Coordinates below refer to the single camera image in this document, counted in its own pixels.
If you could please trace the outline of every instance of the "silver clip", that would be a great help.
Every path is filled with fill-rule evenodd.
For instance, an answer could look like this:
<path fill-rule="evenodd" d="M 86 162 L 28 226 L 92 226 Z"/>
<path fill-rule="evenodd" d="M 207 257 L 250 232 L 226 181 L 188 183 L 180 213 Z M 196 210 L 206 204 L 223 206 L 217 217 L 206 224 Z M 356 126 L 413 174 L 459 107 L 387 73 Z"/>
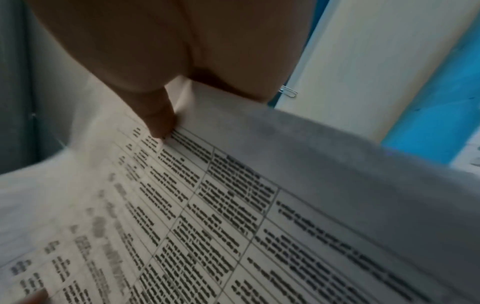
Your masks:
<path fill-rule="evenodd" d="M 297 94 L 298 94 L 298 92 L 296 92 L 296 91 L 294 91 L 291 88 L 286 87 L 286 86 L 282 86 L 280 88 L 279 92 L 284 94 L 284 95 L 287 95 L 290 98 L 295 98 L 295 97 L 297 97 Z"/>

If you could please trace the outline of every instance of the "white paper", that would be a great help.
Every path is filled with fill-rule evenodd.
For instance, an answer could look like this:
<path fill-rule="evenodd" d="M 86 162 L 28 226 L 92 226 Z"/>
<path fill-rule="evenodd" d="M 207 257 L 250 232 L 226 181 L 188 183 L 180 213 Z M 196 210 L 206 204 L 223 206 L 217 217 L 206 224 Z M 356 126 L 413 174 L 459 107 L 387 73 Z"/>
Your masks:
<path fill-rule="evenodd" d="M 480 299 L 474 182 L 189 89 L 165 142 L 111 102 L 61 155 L 0 177 L 2 303 Z"/>

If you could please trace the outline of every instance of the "finger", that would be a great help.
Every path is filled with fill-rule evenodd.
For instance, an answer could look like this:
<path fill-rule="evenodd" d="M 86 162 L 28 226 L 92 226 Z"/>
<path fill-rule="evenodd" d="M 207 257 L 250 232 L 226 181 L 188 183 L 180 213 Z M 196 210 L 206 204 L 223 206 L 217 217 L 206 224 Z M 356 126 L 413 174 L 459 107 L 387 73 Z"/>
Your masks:
<path fill-rule="evenodd" d="M 165 137 L 175 127 L 174 109 L 165 88 L 148 93 L 112 89 L 145 122 L 152 137 Z"/>
<path fill-rule="evenodd" d="M 48 298 L 49 293 L 47 290 L 41 289 L 20 300 L 16 304 L 43 304 Z"/>

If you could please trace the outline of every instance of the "paper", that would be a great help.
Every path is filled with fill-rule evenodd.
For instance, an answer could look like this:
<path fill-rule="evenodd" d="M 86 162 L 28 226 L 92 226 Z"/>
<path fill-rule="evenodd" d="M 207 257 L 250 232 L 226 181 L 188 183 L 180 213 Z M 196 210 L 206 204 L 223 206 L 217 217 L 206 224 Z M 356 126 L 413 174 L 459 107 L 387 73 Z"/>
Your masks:
<path fill-rule="evenodd" d="M 429 206 L 436 195 L 448 200 L 432 186 L 451 183 L 442 191 L 455 196 L 463 177 L 437 178 L 442 171 L 436 168 L 410 173 L 416 162 L 333 130 L 312 129 L 310 122 L 240 98 L 232 102 L 233 96 L 202 85 L 193 92 L 195 106 L 163 143 L 118 107 L 93 124 L 95 135 L 76 142 L 74 156 L 35 169 L 31 192 L 38 203 L 8 216 L 25 220 L 32 214 L 25 210 L 35 209 L 27 230 L 1 236 L 2 250 L 29 248 L 21 256 L 2 252 L 2 303 L 42 287 L 55 304 L 480 299 L 473 288 L 478 281 L 464 284 L 479 277 L 478 224 L 468 226 L 478 222 L 472 220 L 478 205 L 462 204 L 448 215 L 442 214 L 448 202 Z M 425 180 L 422 196 L 416 182 Z M 467 194 L 469 202 L 477 199 L 476 192 Z M 426 212 L 438 214 L 420 219 Z M 460 218 L 466 213 L 470 218 Z M 447 216 L 454 220 L 445 222 Z M 426 228 L 413 235 L 417 225 Z M 459 231 L 468 232 L 464 239 Z M 464 264 L 456 260 L 462 254 Z"/>

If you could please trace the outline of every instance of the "hand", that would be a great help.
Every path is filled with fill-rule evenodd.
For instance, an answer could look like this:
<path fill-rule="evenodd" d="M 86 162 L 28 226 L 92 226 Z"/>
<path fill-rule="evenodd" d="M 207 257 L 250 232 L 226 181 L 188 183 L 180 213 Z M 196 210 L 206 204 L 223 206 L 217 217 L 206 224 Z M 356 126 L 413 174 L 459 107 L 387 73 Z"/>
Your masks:
<path fill-rule="evenodd" d="M 49 298 L 49 294 L 45 289 L 35 291 L 31 295 L 27 296 L 23 300 L 15 304 L 44 304 Z"/>
<path fill-rule="evenodd" d="M 82 65 L 167 135 L 178 75 L 265 102 L 295 67 L 315 0 L 27 0 Z"/>

